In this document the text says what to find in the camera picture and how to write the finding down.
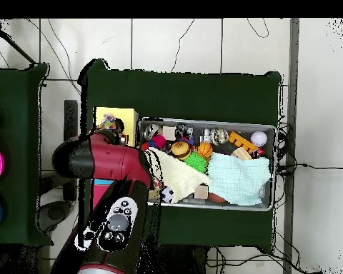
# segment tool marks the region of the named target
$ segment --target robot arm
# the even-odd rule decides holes
[[[54,169],[69,178],[113,180],[88,219],[82,238],[72,232],[51,274],[135,274],[148,189],[144,153],[114,145],[111,131],[96,131],[85,141],[73,138],[54,152]]]

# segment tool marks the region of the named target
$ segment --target cloth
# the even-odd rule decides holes
[[[161,171],[154,153],[159,159]],[[203,183],[211,184],[211,179],[208,176],[162,151],[149,147],[149,149],[145,150],[145,154],[152,167],[151,173],[163,182],[166,187],[173,190],[174,197],[171,203],[177,203],[186,198]]]
[[[267,158],[243,161],[213,152],[208,166],[208,174],[212,179],[209,192],[231,204],[259,204],[262,202],[259,190],[271,177],[268,166]]]

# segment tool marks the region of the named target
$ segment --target green spiky ball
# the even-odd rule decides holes
[[[199,172],[206,172],[207,161],[205,158],[199,156],[197,152],[192,152],[191,155],[184,160],[184,162]]]

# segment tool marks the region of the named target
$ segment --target green mat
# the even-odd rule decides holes
[[[39,193],[39,87],[49,67],[0,69],[0,244],[50,244],[36,227]]]
[[[259,123],[277,126],[281,76],[154,73],[108,70],[93,60],[79,82],[87,83],[87,128],[94,106],[134,108],[140,117]],[[85,195],[89,201],[89,187]],[[148,216],[153,207],[148,207]],[[272,245],[272,213],[163,207],[159,242],[184,245]]]

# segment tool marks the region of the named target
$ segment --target gray plastic bin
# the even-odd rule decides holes
[[[139,136],[136,138],[136,145],[140,147],[146,142],[144,140],[144,130],[149,124],[158,124],[160,126],[175,126],[178,123],[192,125],[194,127],[194,140],[199,141],[199,136],[203,135],[204,128],[224,128],[230,134],[231,131],[238,133],[243,138],[250,141],[250,136],[255,131],[263,131],[266,133],[268,141],[263,149],[269,158],[269,169],[271,178],[264,186],[264,196],[261,198],[262,203],[253,206],[240,206],[228,203],[214,203],[210,200],[200,200],[193,197],[187,197],[180,200],[178,203],[162,203],[168,207],[188,207],[188,208],[208,208],[221,210],[249,210],[249,211],[268,211],[274,205],[274,191],[276,185],[276,165],[277,165],[277,129],[270,125],[259,124],[242,124],[242,123],[227,123],[227,122],[212,122],[212,121],[194,121],[194,120],[179,120],[170,118],[142,118],[138,122]],[[237,147],[227,142],[219,146],[213,145],[214,152],[231,154]],[[153,200],[149,200],[148,204],[152,205]]]

